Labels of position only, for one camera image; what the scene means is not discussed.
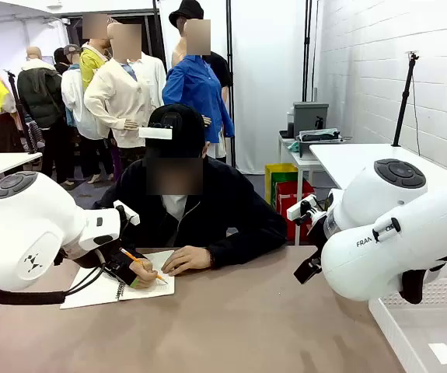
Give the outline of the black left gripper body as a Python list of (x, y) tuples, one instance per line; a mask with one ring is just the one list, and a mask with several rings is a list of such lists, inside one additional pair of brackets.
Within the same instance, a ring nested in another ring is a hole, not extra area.
[(130, 269), (133, 260), (122, 253), (119, 249), (116, 251), (105, 251), (105, 272), (112, 278), (118, 280), (122, 284), (131, 286), (137, 275)]

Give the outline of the orange pencil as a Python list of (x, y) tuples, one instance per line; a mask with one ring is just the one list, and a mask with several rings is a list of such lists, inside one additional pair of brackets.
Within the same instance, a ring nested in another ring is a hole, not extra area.
[[(127, 256), (128, 258), (130, 258), (134, 263), (138, 263), (139, 265), (141, 265), (142, 267), (145, 266), (145, 261), (142, 258), (138, 258), (136, 256), (134, 256), (132, 253), (128, 252), (126, 249), (120, 248), (120, 251)], [(156, 279), (160, 280), (161, 282), (163, 282), (164, 284), (168, 284), (168, 282), (163, 279), (159, 274), (156, 275)]]

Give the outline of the white spiral notebook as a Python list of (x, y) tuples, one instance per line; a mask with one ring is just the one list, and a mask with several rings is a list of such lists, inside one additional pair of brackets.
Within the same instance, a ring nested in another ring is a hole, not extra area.
[(145, 254), (146, 258), (152, 262), (153, 269), (158, 271), (166, 283), (157, 279), (149, 288), (133, 289), (127, 285), (120, 284), (117, 279), (104, 271), (101, 277), (90, 286), (76, 294), (67, 296), (60, 309), (74, 309), (90, 305), (173, 295), (175, 293), (175, 278), (161, 274), (162, 265), (172, 253), (173, 250)]

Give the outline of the person right forearm black sleeve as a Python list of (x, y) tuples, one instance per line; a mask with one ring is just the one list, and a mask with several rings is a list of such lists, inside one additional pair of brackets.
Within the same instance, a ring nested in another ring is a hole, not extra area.
[(120, 238), (121, 247), (130, 253), (143, 253), (157, 247), (156, 241), (140, 225), (129, 225)]

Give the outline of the person right hand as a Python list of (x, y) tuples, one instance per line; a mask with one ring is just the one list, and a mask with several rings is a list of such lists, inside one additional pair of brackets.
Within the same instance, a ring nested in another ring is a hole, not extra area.
[(135, 274), (135, 277), (140, 277), (140, 284), (134, 289), (149, 288), (156, 281), (158, 272), (153, 270), (152, 263), (149, 260), (143, 260), (145, 261), (144, 267), (134, 262), (131, 262), (129, 265), (129, 269)]

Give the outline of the small white side table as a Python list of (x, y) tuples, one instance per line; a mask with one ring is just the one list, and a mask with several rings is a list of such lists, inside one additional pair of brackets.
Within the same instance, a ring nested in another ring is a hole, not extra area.
[(307, 175), (307, 181), (311, 183), (313, 181), (314, 173), (323, 172), (324, 168), (312, 152), (307, 152), (305, 158), (302, 158), (299, 153), (289, 150), (288, 146), (291, 145), (292, 142), (292, 139), (284, 139), (281, 135), (278, 135), (278, 161), (281, 161), (282, 152), (285, 151), (285, 153), (290, 156), (292, 164), (296, 167), (298, 171), (296, 200), (297, 202), (300, 202), (302, 200), (304, 173)]

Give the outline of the large white table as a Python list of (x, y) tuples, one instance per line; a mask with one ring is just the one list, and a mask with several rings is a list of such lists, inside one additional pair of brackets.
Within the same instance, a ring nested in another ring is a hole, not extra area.
[(368, 164), (380, 159), (399, 159), (419, 168), (433, 190), (447, 180), (447, 169), (401, 147), (389, 144), (312, 145), (312, 153), (340, 189)]

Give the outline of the person black jacket torso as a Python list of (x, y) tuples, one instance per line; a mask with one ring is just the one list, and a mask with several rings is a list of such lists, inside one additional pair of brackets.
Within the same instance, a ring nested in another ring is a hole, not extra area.
[(173, 217), (159, 195), (147, 191), (147, 162), (131, 164), (93, 209), (111, 208), (120, 200), (138, 213), (140, 226), (157, 247), (212, 243), (252, 228), (286, 225), (285, 219), (259, 196), (239, 171), (215, 159), (203, 161), (203, 190), (187, 198), (181, 218)]

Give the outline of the grey box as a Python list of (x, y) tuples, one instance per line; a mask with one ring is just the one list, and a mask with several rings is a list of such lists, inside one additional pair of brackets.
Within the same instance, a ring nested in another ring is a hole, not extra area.
[(329, 104), (318, 102), (297, 102), (293, 104), (294, 110), (294, 137), (299, 135), (300, 131), (315, 130), (316, 117), (324, 119), (323, 128), (327, 123), (327, 113)]

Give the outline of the white perforated plastic basket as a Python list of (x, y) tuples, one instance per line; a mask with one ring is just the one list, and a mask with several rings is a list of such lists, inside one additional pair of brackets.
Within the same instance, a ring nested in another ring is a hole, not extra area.
[(447, 345), (447, 278), (426, 284), (417, 305), (396, 293), (368, 308), (406, 373), (447, 373), (428, 346)]

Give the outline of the black baseball cap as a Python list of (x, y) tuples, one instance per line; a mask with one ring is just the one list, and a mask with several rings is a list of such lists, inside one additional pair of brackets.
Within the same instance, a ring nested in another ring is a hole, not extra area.
[(151, 158), (200, 158), (205, 147), (203, 117), (182, 103), (161, 106), (153, 111), (148, 128), (171, 129), (170, 139), (146, 138), (145, 155)]

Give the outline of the blue shirt mannequin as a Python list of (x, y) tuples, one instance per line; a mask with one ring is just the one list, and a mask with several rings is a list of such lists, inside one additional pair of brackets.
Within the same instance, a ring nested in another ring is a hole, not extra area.
[(193, 107), (203, 117), (208, 154), (223, 160), (228, 154), (226, 140), (235, 135), (235, 128), (223, 99), (222, 85), (204, 60), (211, 53), (211, 21), (187, 20), (181, 40), (186, 51), (168, 72), (162, 91), (163, 102)]

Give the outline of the white shirt mannequin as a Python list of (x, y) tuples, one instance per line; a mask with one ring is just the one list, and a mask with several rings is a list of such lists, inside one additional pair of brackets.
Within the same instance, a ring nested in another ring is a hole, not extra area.
[(148, 83), (154, 106), (163, 106), (162, 91), (166, 85), (166, 71), (163, 62), (142, 52), (140, 59), (129, 61), (129, 63), (134, 72), (139, 73)]

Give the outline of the yellow shirt mannequin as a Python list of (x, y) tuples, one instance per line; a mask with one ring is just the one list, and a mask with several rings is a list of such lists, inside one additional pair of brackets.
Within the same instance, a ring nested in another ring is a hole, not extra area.
[(87, 39), (82, 45), (79, 58), (83, 91), (86, 91), (96, 71), (110, 59), (110, 21), (110, 16), (102, 13), (91, 13), (82, 17), (82, 39)]

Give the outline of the black bucket hat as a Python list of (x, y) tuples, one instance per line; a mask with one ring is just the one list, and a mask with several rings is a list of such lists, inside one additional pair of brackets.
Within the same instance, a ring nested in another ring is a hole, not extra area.
[(180, 7), (169, 14), (169, 21), (177, 28), (177, 20), (180, 17), (185, 19), (203, 19), (204, 10), (197, 0), (182, 0)]

